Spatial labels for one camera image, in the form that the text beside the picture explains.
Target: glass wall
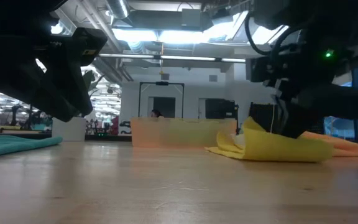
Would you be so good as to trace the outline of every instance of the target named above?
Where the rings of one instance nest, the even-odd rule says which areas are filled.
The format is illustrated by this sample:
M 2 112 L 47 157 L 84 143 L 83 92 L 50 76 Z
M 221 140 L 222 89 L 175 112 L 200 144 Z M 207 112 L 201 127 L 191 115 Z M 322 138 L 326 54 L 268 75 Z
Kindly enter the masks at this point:
M 347 82 L 342 86 L 352 86 L 352 82 Z M 324 133 L 343 139 L 354 139 L 354 121 L 348 119 L 335 118 L 333 116 L 324 119 Z

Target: orange plastic bin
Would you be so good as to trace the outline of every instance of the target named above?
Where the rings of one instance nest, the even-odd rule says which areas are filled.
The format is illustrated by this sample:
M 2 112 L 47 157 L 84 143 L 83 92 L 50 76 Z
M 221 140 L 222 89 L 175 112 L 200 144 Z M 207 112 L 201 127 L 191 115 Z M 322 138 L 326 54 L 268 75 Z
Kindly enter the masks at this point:
M 233 119 L 132 118 L 134 147 L 213 147 L 219 131 L 236 132 Z

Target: wooden table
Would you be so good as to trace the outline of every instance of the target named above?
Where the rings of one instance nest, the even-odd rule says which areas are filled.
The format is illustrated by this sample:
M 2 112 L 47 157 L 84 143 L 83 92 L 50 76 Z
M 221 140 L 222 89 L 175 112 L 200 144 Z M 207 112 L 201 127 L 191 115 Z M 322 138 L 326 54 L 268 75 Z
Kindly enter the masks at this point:
M 63 143 L 0 157 L 0 223 L 358 224 L 358 158 L 242 162 Z

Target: person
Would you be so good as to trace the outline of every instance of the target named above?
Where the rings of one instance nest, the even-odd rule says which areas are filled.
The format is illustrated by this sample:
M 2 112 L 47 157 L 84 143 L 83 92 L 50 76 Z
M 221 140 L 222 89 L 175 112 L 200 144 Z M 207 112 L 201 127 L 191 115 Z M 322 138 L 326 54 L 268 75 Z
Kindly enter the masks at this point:
M 94 134 L 94 121 L 93 119 L 91 119 L 91 121 L 89 122 L 90 124 L 90 131 L 89 134 Z
M 99 121 L 96 119 L 94 121 L 94 133 L 98 134 L 98 125 L 99 125 Z
M 161 112 L 156 109 L 152 110 L 151 117 L 152 118 L 163 118 Z
M 88 134 L 90 131 L 90 122 L 87 120 L 85 124 L 85 134 Z

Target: ceiling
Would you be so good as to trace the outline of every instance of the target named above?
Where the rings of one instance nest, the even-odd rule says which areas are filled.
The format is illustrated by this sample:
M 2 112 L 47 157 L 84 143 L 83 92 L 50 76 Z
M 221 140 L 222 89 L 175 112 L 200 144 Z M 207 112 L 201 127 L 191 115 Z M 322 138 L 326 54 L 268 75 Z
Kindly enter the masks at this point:
M 114 26 L 111 23 L 110 13 L 106 6 L 105 0 L 90 0 L 94 5 L 94 8 L 97 9 L 98 14 L 103 18 L 105 24 L 109 27 Z M 136 11 L 181 11 L 182 9 L 203 9 L 211 15 L 216 12 L 217 9 L 222 9 L 223 7 L 231 6 L 229 12 L 231 14 L 238 14 L 244 10 L 247 10 L 250 7 L 251 1 L 247 0 L 220 0 L 220 1 L 209 1 L 209 0 L 192 0 L 190 2 L 181 2 L 174 0 L 157 0 L 157 1 L 147 1 L 147 0 L 136 0 L 136 1 L 127 1 L 132 10 Z M 62 7 L 61 10 L 67 15 L 68 18 L 77 26 L 77 27 L 89 27 L 93 28 L 93 25 L 90 23 L 90 20 L 87 18 L 86 14 L 77 6 L 76 1 L 69 0 Z M 245 35 L 244 24 L 239 23 L 238 30 L 235 31 L 234 37 L 231 40 L 218 39 L 218 40 L 209 40 L 209 43 L 200 43 L 200 44 L 168 44 L 164 43 L 163 54 L 165 55 L 182 55 L 182 56 L 204 56 L 204 57 L 226 57 L 226 58 L 250 58 L 250 57 L 259 57 L 248 44 L 247 37 Z M 258 29 L 258 25 L 254 24 L 253 20 L 250 21 L 250 31 L 255 33 Z M 148 51 L 151 51 L 153 54 L 161 54 L 162 46 L 160 43 L 156 42 L 143 42 L 145 48 Z M 128 46 L 125 40 L 118 40 L 118 45 L 122 50 L 126 50 L 132 53 L 131 48 Z M 236 54 L 236 49 L 242 49 L 247 54 Z M 117 53 L 114 52 L 107 45 L 103 48 L 102 52 L 104 54 Z M 114 65 L 116 62 L 110 58 L 105 59 L 107 63 Z M 228 64 L 225 63 L 208 63 L 208 62 L 191 62 L 191 61 L 164 61 L 164 66 L 166 67 L 186 67 L 186 68 L 220 68 L 222 71 L 226 71 Z M 159 67 L 160 63 L 150 63 L 145 60 L 124 60 L 123 64 L 127 67 Z

